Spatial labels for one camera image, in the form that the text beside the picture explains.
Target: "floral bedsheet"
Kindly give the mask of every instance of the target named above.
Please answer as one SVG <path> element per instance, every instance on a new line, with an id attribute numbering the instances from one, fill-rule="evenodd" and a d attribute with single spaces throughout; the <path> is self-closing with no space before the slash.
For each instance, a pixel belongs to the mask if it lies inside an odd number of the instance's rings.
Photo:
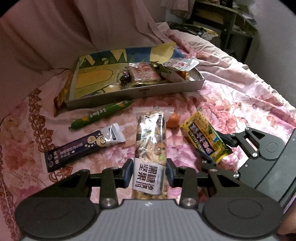
<path id="1" fill-rule="evenodd" d="M 14 219 L 16 206 L 26 197 L 71 175 L 80 169 L 91 173 L 111 166 L 122 166 L 133 158 L 136 136 L 136 117 L 133 106 L 172 106 L 181 122 L 199 108 L 213 127 L 223 133 L 241 132 L 245 127 L 278 136 L 285 142 L 296 127 L 296 109 L 276 90 L 265 83 L 246 65 L 199 37 L 159 26 L 181 50 L 200 59 L 198 69 L 206 81 L 202 90 L 137 99 L 132 106 L 109 118 L 79 131 L 68 126 L 77 118 L 93 112 L 80 109 L 53 117 L 53 98 L 62 88 L 69 74 L 64 71 L 37 88 L 7 116 L 0 125 L 0 240 L 18 240 L 21 236 Z M 89 155 L 57 171 L 44 174 L 41 152 L 64 145 L 99 128 L 117 122 L 126 142 Z M 179 128 L 167 131 L 167 152 L 177 166 L 198 168 L 199 160 L 192 146 L 183 138 Z M 247 160 L 242 150 L 233 148 L 233 154 L 224 158 L 220 167 L 236 170 Z M 169 188 L 169 197 L 178 198 L 180 188 Z M 131 188 L 119 189 L 118 198 L 129 198 Z M 99 188 L 91 199 L 98 201 Z"/>

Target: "box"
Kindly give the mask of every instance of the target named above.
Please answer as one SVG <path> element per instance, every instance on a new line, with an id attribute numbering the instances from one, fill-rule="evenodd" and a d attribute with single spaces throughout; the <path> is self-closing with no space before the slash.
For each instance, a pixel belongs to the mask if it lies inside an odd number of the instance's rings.
<path id="1" fill-rule="evenodd" d="M 112 85 L 112 78 L 117 76 L 120 69 L 128 66 L 128 63 L 156 62 L 159 59 L 165 62 L 170 58 L 178 57 L 182 57 L 182 54 L 177 49 L 165 44 L 152 48 L 105 51 L 80 57 L 72 70 L 73 76 L 64 102 L 72 110 L 92 108 L 122 100 L 200 90 L 204 83 L 204 77 L 196 68 L 193 69 L 194 80 L 191 78 L 191 80 L 180 83 L 165 83 L 130 89 L 119 89 L 119 86 Z"/>

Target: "white label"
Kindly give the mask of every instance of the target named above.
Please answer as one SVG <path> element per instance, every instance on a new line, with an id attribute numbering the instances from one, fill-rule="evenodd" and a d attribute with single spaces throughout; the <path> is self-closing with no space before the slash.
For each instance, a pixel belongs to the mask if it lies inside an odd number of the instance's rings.
<path id="1" fill-rule="evenodd" d="M 145 163 L 139 158 L 133 161 L 133 188 L 158 195 L 163 192 L 165 167 L 156 163 Z"/>

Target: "small orange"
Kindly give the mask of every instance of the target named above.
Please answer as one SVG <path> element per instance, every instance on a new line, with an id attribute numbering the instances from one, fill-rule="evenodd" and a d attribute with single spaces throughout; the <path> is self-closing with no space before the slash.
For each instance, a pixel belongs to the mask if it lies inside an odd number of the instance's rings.
<path id="1" fill-rule="evenodd" d="M 174 112 L 170 119 L 167 121 L 166 125 L 168 128 L 177 128 L 180 122 L 180 116 Z"/>

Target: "green packet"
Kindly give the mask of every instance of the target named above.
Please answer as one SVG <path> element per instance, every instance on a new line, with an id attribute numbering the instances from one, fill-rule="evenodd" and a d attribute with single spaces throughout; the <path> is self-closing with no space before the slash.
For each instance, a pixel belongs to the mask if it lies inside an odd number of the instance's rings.
<path id="1" fill-rule="evenodd" d="M 198 148 L 218 163 L 222 158 L 232 154 L 232 150 L 225 145 L 218 133 L 205 118 L 197 111 L 181 125 L 183 134 Z"/>
<path id="2" fill-rule="evenodd" d="M 75 120 L 69 129 L 78 130 L 82 127 L 85 127 L 95 121 L 98 121 L 100 119 L 103 119 L 111 114 L 114 114 L 115 112 L 118 112 L 120 110 L 125 109 L 126 107 L 130 106 L 132 102 L 129 100 L 120 101 L 115 104 L 109 104 L 105 106 L 104 108 L 101 108 L 97 110 L 94 113 L 89 114 L 88 116 L 84 116 L 78 120 Z"/>

